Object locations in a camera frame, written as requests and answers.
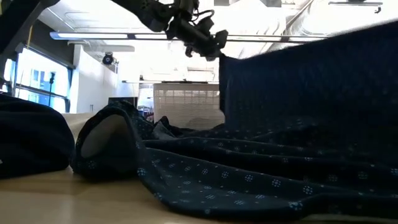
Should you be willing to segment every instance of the polka dot fabric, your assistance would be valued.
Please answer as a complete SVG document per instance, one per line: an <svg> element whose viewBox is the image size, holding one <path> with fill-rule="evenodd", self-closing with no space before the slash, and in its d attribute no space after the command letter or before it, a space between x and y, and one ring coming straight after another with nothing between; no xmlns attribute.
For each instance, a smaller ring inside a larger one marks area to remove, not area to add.
<svg viewBox="0 0 398 224"><path fill-rule="evenodd" d="M126 102L109 105L81 130L73 170L101 180L134 176L173 211L197 217L398 218L398 36L384 32L396 28L223 57L226 122L211 130L179 129L167 118L150 124ZM82 158L87 135L112 114L126 121L128 147L116 141Z"/></svg>

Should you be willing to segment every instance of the wooden table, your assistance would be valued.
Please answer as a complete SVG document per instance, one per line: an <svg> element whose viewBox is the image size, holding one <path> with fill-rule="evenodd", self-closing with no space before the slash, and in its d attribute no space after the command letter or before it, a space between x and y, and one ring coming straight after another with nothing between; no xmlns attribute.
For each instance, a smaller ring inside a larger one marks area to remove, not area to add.
<svg viewBox="0 0 398 224"><path fill-rule="evenodd" d="M307 221L297 223L326 223L314 220L352 220L352 218L311 216ZM168 211L138 180L91 184L67 169L0 180L0 223L215 224L219 222Z"/></svg>

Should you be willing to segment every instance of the fluorescent light fixture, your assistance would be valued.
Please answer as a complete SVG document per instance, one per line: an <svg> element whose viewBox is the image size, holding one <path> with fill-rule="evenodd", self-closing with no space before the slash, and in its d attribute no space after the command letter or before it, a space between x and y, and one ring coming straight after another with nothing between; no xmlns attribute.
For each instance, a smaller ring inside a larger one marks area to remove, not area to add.
<svg viewBox="0 0 398 224"><path fill-rule="evenodd" d="M229 35L229 42L275 42L275 43L297 43L304 44L324 37L300 37L300 36L271 36L271 35Z"/></svg>
<svg viewBox="0 0 398 224"><path fill-rule="evenodd" d="M58 33L61 38L77 39L127 39L127 34L79 34L79 33Z"/></svg>
<svg viewBox="0 0 398 224"><path fill-rule="evenodd" d="M136 37L137 40L139 39L167 40L167 36L165 34L135 34L134 36Z"/></svg>
<svg viewBox="0 0 398 224"><path fill-rule="evenodd" d="M61 33L51 32L51 38L55 40L167 40L165 34L118 34L118 33ZM304 44L326 37L308 36L275 36L275 35L229 35L228 42L275 42L275 43L296 43Z"/></svg>
<svg viewBox="0 0 398 224"><path fill-rule="evenodd" d="M127 34L106 34L106 33L62 33L62 32L51 32L51 38L54 40L126 40L129 39Z"/></svg>

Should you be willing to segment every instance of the dark blue fabric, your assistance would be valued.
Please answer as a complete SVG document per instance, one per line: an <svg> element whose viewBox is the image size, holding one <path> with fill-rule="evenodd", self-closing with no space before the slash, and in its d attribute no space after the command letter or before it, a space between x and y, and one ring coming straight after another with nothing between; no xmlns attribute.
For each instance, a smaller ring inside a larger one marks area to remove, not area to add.
<svg viewBox="0 0 398 224"><path fill-rule="evenodd" d="M64 170L75 141L63 116L0 94L0 180Z"/></svg>
<svg viewBox="0 0 398 224"><path fill-rule="evenodd" d="M108 105L81 130L71 165L87 178L132 177L188 215L298 220L333 213L398 218L398 23L245 60L220 58L225 124L148 123ZM126 133L82 158L117 114Z"/></svg>

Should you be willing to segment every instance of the cable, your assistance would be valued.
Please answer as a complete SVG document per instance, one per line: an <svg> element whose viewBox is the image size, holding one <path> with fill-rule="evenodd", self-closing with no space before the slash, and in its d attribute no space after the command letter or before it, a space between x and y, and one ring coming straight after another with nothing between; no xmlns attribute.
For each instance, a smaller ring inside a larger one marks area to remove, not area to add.
<svg viewBox="0 0 398 224"><path fill-rule="evenodd" d="M215 14L214 10L212 10L212 9L204 10L204 11L202 11L202 12L198 12L198 10L197 10L196 13L193 13L193 14L192 14L193 16L196 16L196 18L195 18L195 19L192 19L191 22L195 22L196 20L199 19L199 16L204 15L204 14L206 14L206 13L210 13L211 15L206 16L205 18L212 17L212 16L214 16L214 14Z"/></svg>
<svg viewBox="0 0 398 224"><path fill-rule="evenodd" d="M33 30L33 26L31 26L30 29L29 29L29 36L28 36L28 38L27 38L27 43L26 43L26 49L27 49L27 50L29 50L30 39L32 38L32 30ZM19 98L19 94L21 93L22 80L23 80L23 77L24 77L24 73L25 73L25 68L22 70L21 82L19 83L19 91L18 91L18 96L17 96L17 98Z"/></svg>

